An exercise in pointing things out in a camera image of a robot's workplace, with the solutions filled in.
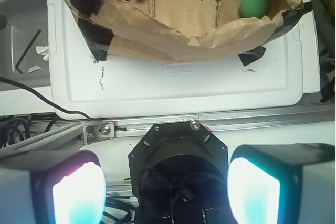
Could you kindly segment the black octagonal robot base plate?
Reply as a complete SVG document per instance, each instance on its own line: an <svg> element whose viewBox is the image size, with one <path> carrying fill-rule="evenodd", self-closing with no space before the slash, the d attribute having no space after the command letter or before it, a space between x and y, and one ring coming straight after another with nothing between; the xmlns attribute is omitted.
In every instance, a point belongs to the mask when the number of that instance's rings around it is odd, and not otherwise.
<svg viewBox="0 0 336 224"><path fill-rule="evenodd" d="M234 223L227 146L203 125L156 124L128 158L135 223Z"/></svg>

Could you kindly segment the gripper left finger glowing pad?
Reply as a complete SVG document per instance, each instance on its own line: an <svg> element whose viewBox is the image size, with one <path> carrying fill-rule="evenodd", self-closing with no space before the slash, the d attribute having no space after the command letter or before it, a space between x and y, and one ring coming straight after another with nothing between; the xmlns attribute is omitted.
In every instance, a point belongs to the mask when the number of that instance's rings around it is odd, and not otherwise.
<svg viewBox="0 0 336 224"><path fill-rule="evenodd" d="M1 223L100 223L105 200L92 151L1 150Z"/></svg>

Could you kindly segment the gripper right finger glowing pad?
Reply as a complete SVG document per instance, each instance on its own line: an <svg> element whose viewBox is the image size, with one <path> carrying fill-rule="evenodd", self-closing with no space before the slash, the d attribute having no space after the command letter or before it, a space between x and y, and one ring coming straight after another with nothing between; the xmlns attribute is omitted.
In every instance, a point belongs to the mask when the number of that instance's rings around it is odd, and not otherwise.
<svg viewBox="0 0 336 224"><path fill-rule="evenodd" d="M335 223L335 146L240 145L227 191L238 223Z"/></svg>

